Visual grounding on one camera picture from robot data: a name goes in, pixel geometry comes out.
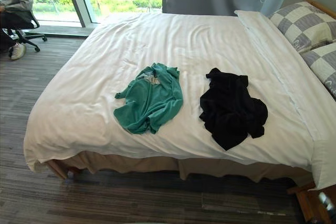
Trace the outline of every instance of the checkered pillowcase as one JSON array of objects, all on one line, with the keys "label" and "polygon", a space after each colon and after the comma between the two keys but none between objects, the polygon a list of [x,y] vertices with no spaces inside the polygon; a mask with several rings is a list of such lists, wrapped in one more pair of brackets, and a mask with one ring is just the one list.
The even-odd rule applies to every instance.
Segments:
[{"label": "checkered pillowcase", "polygon": [[306,52],[302,57],[336,100],[336,43]]},{"label": "checkered pillowcase", "polygon": [[286,6],[270,20],[301,54],[336,41],[336,19],[307,2]]}]

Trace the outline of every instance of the white duvet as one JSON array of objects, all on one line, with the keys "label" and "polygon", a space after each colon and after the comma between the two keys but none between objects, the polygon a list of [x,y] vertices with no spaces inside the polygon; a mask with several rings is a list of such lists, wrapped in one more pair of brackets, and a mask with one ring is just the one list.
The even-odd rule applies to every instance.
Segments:
[{"label": "white duvet", "polygon": [[[132,158],[225,158],[312,171],[317,188],[336,184],[336,103],[286,38],[262,14],[238,17],[113,15],[100,24],[36,102],[24,140],[26,162],[81,151]],[[178,67],[184,103],[156,134],[124,130],[114,95],[154,62]],[[204,123],[200,96],[212,68],[248,75],[248,91],[268,108],[265,135],[223,150]]]}]

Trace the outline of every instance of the striped carpet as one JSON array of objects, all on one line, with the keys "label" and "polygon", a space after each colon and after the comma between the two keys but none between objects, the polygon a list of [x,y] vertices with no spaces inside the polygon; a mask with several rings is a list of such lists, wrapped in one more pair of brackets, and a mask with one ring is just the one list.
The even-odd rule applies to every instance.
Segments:
[{"label": "striped carpet", "polygon": [[39,95],[83,39],[35,40],[24,58],[0,56],[0,223],[304,223],[287,179],[262,180],[175,172],[84,171],[62,181],[25,164],[23,138]]}]

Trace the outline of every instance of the wooden nightstand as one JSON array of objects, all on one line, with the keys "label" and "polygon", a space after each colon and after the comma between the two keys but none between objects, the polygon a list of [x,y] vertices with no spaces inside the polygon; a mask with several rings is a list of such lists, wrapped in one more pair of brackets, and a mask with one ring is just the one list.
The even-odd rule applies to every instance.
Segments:
[{"label": "wooden nightstand", "polygon": [[306,221],[315,217],[324,221],[324,224],[332,224],[328,213],[319,200],[319,193],[324,192],[328,198],[336,204],[336,185],[327,187],[319,191],[308,191],[314,188],[315,184],[311,183],[301,187],[293,187],[287,190],[288,194],[296,194],[300,203],[301,211]]}]

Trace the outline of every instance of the black pants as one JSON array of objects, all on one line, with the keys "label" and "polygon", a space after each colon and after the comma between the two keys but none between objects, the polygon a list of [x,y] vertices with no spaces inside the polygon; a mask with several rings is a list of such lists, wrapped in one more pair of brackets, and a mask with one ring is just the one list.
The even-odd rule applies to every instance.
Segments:
[{"label": "black pants", "polygon": [[6,50],[15,45],[15,41],[3,31],[6,29],[20,29],[22,27],[33,27],[31,23],[24,21],[21,17],[13,13],[0,13],[0,49]]}]

